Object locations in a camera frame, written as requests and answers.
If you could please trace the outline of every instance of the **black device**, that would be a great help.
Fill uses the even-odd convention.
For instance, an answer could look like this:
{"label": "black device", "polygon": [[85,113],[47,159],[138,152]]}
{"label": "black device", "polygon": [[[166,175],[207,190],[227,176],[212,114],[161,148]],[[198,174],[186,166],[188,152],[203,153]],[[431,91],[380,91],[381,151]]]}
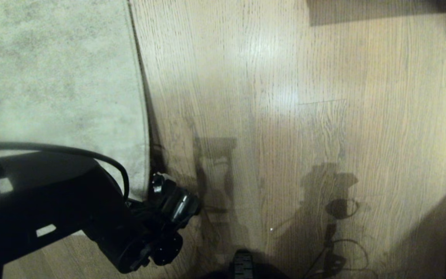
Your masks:
{"label": "black device", "polygon": [[108,161],[120,166],[125,196],[93,159],[105,157],[93,152],[23,143],[0,143],[0,149],[44,150],[0,157],[0,184],[9,184],[0,185],[0,278],[5,263],[79,230],[121,273],[150,259],[166,265],[183,244],[177,230],[200,210],[195,195],[160,173],[152,176],[154,191],[147,201],[127,198],[124,168]]}

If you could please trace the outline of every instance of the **black cable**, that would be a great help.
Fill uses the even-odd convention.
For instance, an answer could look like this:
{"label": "black cable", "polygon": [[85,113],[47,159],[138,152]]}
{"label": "black cable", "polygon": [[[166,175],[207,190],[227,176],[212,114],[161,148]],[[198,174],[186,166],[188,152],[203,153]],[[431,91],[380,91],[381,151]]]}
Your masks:
{"label": "black cable", "polygon": [[70,148],[67,146],[60,145],[48,145],[45,143],[18,143],[18,142],[0,142],[0,150],[33,150],[33,151],[43,151],[43,152],[54,152],[54,153],[66,153],[71,155],[79,155],[84,157],[94,158],[103,162],[106,162],[115,168],[117,168],[122,174],[124,180],[124,200],[129,199],[130,185],[129,185],[129,175],[122,164],[116,160],[99,154],[97,152],[92,152],[89,150],[82,150],[80,148]]}

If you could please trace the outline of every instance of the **wooden floor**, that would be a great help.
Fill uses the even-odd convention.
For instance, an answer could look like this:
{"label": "wooden floor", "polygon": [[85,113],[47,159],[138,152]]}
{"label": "wooden floor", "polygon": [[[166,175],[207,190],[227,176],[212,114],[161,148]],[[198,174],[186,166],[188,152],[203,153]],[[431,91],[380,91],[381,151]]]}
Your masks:
{"label": "wooden floor", "polygon": [[334,278],[443,278],[446,6],[390,3],[135,0],[156,141],[205,208],[172,265],[123,276],[75,236],[5,277],[197,278],[247,248],[299,279],[333,240]]}

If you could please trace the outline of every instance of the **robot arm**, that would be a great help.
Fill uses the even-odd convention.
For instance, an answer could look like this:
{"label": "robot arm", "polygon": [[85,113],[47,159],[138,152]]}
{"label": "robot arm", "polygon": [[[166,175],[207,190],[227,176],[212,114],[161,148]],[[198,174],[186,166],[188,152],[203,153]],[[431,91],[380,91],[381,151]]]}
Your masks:
{"label": "robot arm", "polygon": [[5,263],[79,230],[119,272],[146,266],[149,258],[171,263],[183,243],[177,230],[200,202],[167,176],[154,175],[152,186],[154,198],[125,201],[90,157],[34,152],[0,158],[0,277]]}

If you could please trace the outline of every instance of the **white label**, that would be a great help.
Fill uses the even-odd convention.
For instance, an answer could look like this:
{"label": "white label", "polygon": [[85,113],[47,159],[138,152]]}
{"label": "white label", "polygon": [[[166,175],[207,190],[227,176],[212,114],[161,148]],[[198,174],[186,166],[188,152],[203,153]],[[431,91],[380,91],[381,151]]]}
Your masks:
{"label": "white label", "polygon": [[13,185],[11,185],[11,182],[8,178],[1,178],[0,179],[0,193],[4,194],[7,192],[13,191]]}
{"label": "white label", "polygon": [[41,237],[41,236],[51,233],[55,230],[56,230],[55,225],[51,224],[51,225],[47,225],[45,227],[42,227],[42,228],[36,230],[36,234],[37,234],[37,237]]}

